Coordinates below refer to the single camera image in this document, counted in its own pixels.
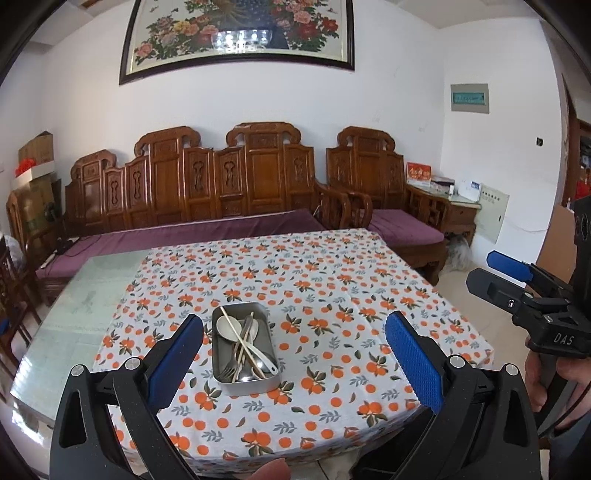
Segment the person's left hand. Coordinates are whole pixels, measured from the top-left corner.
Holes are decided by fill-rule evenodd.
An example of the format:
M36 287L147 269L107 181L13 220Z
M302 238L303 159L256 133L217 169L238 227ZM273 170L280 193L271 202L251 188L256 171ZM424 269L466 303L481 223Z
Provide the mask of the person's left hand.
M290 480L290 466L283 459L276 459L264 464L253 472L247 480Z

